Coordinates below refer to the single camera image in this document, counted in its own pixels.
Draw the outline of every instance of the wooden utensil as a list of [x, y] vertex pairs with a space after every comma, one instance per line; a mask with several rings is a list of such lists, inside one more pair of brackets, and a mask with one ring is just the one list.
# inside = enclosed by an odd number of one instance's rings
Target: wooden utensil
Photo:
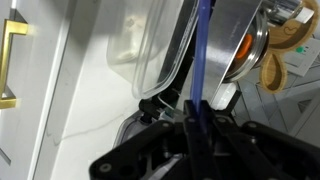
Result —
[[271, 27], [269, 47], [260, 68], [260, 83], [269, 93], [281, 91], [287, 82], [287, 69], [283, 55], [305, 43], [313, 34], [318, 24], [318, 4], [315, 0], [303, 0], [303, 6], [314, 11], [313, 17], [302, 24], [292, 19], [282, 27]]

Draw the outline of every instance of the clear plastic container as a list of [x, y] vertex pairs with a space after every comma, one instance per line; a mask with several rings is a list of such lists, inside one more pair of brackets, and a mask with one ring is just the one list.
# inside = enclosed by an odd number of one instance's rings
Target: clear plastic container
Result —
[[178, 72], [197, 19], [198, 0], [118, 0], [107, 61], [132, 83], [134, 97], [150, 98]]

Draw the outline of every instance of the gold cabinet handle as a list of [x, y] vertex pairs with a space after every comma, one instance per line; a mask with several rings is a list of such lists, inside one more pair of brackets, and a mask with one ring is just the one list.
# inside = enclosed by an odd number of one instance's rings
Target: gold cabinet handle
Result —
[[27, 32], [28, 24], [26, 23], [10, 20], [5, 20], [4, 22], [0, 54], [0, 109], [14, 108], [16, 106], [16, 97], [3, 97], [7, 81], [11, 37], [13, 34], [26, 35]]

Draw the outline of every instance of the white marble countertop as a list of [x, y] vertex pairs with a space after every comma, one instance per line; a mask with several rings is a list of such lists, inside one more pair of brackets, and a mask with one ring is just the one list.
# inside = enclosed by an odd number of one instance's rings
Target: white marble countertop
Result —
[[138, 110], [131, 84], [107, 64], [111, 1], [78, 1], [35, 180], [89, 180], [89, 166]]

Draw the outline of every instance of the white cabinet door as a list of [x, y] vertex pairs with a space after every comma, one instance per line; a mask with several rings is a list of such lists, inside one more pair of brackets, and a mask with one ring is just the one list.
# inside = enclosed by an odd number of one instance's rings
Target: white cabinet door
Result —
[[[17, 103], [0, 110], [0, 180], [25, 180], [33, 178], [71, 14], [69, 0], [12, 1], [28, 32], [11, 39], [6, 95]], [[0, 0], [1, 29], [12, 1]]]

